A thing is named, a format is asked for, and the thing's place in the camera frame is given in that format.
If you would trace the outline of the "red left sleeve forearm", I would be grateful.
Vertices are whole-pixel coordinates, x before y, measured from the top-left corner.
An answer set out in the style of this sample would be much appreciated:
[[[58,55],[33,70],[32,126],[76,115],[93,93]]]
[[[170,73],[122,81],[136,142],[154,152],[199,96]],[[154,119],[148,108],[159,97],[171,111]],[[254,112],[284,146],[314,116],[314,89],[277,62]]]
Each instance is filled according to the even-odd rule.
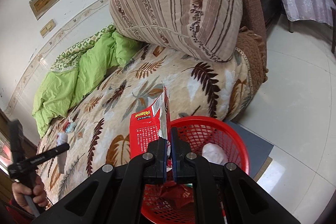
[[[25,211],[18,203],[11,199],[9,202],[1,200],[1,217],[3,220],[9,220],[9,223],[29,224],[35,217]]]

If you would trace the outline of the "left hand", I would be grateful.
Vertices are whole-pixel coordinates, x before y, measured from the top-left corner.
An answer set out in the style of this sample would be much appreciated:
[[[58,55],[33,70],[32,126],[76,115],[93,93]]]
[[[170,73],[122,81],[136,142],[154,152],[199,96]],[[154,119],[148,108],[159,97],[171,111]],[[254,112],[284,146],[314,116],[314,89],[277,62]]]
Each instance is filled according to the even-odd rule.
[[[49,204],[45,191],[45,185],[43,184],[41,177],[38,175],[36,176],[35,187],[33,190],[19,182],[13,182],[11,188],[16,203],[30,214],[33,214],[33,211],[29,207],[25,196],[33,195],[33,203],[36,203],[39,207],[46,207]]]

